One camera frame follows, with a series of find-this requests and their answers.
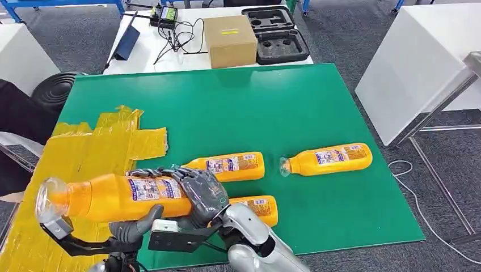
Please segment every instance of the orange juice bottle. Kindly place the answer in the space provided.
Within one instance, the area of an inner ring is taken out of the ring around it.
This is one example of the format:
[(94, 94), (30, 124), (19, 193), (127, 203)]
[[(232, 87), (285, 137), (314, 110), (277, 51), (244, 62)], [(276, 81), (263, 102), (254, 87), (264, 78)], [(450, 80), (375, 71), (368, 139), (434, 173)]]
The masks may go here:
[[(272, 197), (248, 197), (248, 200)], [(164, 206), (162, 217), (188, 215), (192, 205), (180, 185), (171, 177), (142, 178), (108, 174), (85, 182), (65, 184), (49, 178), (39, 189), (36, 214), (40, 223), (55, 215), (81, 217), (93, 222), (137, 220), (155, 204)], [(270, 208), (277, 216), (277, 208)]]
[(295, 157), (281, 158), (283, 176), (296, 173), (303, 176), (361, 170), (371, 165), (373, 155), (364, 143), (343, 144), (306, 150)]
[(264, 176), (264, 159), (260, 152), (244, 152), (198, 158), (184, 165), (210, 170), (220, 182), (258, 180)]
[(277, 203), (276, 199), (271, 195), (231, 198), (229, 202), (231, 204), (242, 203), (248, 206), (262, 222), (270, 227), (277, 225), (277, 221), (279, 220)]

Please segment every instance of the gray carpet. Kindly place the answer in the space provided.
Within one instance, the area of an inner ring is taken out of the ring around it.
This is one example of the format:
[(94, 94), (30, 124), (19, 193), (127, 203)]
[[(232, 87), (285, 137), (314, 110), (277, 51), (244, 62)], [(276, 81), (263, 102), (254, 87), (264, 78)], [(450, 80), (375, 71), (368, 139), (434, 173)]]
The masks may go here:
[[(213, 6), (221, 5), (221, 2), (215, 2)], [(298, 3), (294, 17), (314, 62), (336, 64), (386, 161), (406, 159), (413, 163), (414, 170), (401, 179), (418, 194), (424, 214), (435, 230), (443, 237), (464, 235), (461, 223), (414, 148), (409, 143), (396, 149), (383, 147), (353, 93), (394, 20), (390, 14), (394, 5), (393, 0), (312, 0), (308, 17), (303, 17), (300, 12), (302, 3)], [(175, 6), (181, 7), (182, 4), (176, 3)], [(192, 6), (199, 7), (200, 2), (196, 1)], [(40, 11), (23, 8), (19, 9), (19, 14), (62, 71), (76, 70), (90, 74), (101, 72), (120, 21), (115, 6), (42, 7)], [(478, 122), (481, 122), (478, 110), (443, 113), (433, 121), (434, 124)], [(417, 139), (473, 227), (481, 231), (478, 216), (481, 207), (481, 147), (477, 144), (481, 142), (481, 134), (475, 131), (425, 133)], [(480, 266), (469, 263), (436, 240), (415, 210), (413, 197), (404, 189), (402, 191), (427, 236), (425, 242), (311, 254), (302, 256), (302, 259), (312, 271), (480, 271)], [(0, 205), (0, 223), (7, 214), (4, 210), (8, 209), (8, 205)], [(313, 237), (322, 242), (322, 235), (313, 233)], [(481, 260), (479, 243), (459, 248), (472, 258)], [(188, 270), (231, 271), (231, 268), (220, 265)]]

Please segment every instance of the green board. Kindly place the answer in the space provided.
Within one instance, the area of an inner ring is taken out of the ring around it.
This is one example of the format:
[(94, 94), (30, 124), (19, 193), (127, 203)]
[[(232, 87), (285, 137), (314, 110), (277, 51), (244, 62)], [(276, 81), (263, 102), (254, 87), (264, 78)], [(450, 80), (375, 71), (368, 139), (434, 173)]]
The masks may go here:
[[(59, 121), (93, 127), (100, 113), (119, 105), (145, 111), (141, 129), (167, 127), (167, 156), (138, 167), (262, 152), (264, 178), (225, 187), (230, 197), (273, 195), (279, 208), (273, 229), (296, 254), (424, 240), (333, 64), (81, 77)], [(279, 173), (281, 156), (353, 142), (366, 143), (373, 153), (365, 170), (312, 177)], [(147, 242), (146, 236), (138, 260), (148, 269), (227, 260), (205, 247), (192, 254), (151, 252)], [(219, 239), (213, 243), (222, 245)]]

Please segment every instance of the clear plastic bottle top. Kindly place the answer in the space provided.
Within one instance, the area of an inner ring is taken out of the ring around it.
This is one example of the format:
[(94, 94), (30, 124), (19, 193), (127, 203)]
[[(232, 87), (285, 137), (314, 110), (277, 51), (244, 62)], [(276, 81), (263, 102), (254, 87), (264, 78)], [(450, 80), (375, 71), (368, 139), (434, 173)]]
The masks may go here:
[(53, 177), (40, 185), (35, 203), (35, 216), (39, 223), (47, 223), (67, 213), (68, 191), (65, 182)]
[(281, 157), (280, 164), (279, 164), (279, 170), (280, 170), (281, 175), (283, 177), (288, 176), (292, 172), (292, 169), (290, 167), (290, 162), (289, 162), (288, 158)]

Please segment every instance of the yellow tape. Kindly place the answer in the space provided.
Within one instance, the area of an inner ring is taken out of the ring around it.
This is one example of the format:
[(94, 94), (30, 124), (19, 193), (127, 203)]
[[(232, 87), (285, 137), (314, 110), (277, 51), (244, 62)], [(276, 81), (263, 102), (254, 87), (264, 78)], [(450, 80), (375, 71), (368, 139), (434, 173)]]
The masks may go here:
[[(45, 146), (23, 202), (13, 221), (0, 256), (2, 271), (86, 271), (106, 256), (70, 257), (35, 219), (35, 197), (40, 183), (54, 176), (66, 182), (91, 179), (105, 173), (123, 175), (134, 160), (165, 156), (166, 128), (139, 130), (143, 111), (120, 106), (115, 113), (102, 113), (92, 131), (88, 124), (59, 123)], [(74, 236), (85, 241), (104, 241), (107, 224), (73, 218)]]
[(223, 29), (221, 32), (223, 35), (237, 34), (239, 33), (239, 29), (237, 28)]

